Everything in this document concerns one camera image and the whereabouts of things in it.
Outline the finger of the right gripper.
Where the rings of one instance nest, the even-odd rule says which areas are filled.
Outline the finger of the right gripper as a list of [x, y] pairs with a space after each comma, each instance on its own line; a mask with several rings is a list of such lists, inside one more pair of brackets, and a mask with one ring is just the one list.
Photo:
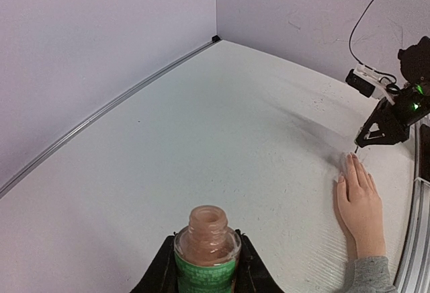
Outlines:
[[403, 135], [387, 133], [381, 130], [370, 131], [362, 128], [356, 138], [355, 144], [364, 148], [370, 145], [395, 145], [403, 142]]
[[357, 138], [382, 138], [390, 136], [394, 121], [392, 104], [387, 99], [382, 99], [361, 127]]

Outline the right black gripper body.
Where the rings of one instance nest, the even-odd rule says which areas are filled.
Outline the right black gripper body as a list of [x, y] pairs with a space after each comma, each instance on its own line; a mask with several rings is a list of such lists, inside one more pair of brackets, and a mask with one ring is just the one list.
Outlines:
[[395, 97], [392, 134], [409, 139], [410, 127], [429, 113], [429, 37], [398, 51], [400, 72], [408, 85]]

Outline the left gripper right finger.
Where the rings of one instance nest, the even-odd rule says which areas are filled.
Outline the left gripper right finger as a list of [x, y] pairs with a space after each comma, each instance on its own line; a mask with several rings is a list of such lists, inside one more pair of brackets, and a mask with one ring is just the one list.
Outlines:
[[235, 232], [241, 240], [241, 252], [236, 268], [234, 292], [284, 293], [266, 268], [250, 238], [239, 229]]

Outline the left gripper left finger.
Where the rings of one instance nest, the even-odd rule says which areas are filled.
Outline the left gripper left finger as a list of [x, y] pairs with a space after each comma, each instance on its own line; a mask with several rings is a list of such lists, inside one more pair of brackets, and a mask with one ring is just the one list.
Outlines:
[[143, 277], [130, 293], [178, 292], [174, 239], [174, 235], [166, 237]]

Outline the nail polish bottle green label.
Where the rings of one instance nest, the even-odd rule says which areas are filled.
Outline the nail polish bottle green label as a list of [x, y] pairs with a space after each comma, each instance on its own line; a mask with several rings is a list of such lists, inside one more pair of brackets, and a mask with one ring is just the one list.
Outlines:
[[194, 208], [173, 246], [179, 292], [234, 292], [241, 239], [223, 209]]

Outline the person's bare hand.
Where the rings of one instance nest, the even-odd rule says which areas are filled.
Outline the person's bare hand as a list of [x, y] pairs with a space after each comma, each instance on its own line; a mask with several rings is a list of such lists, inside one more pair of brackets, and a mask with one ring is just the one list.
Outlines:
[[337, 182], [336, 202], [347, 234], [355, 244], [355, 255], [359, 259], [383, 257], [383, 207], [373, 177], [354, 153], [347, 154], [345, 167], [345, 174]]

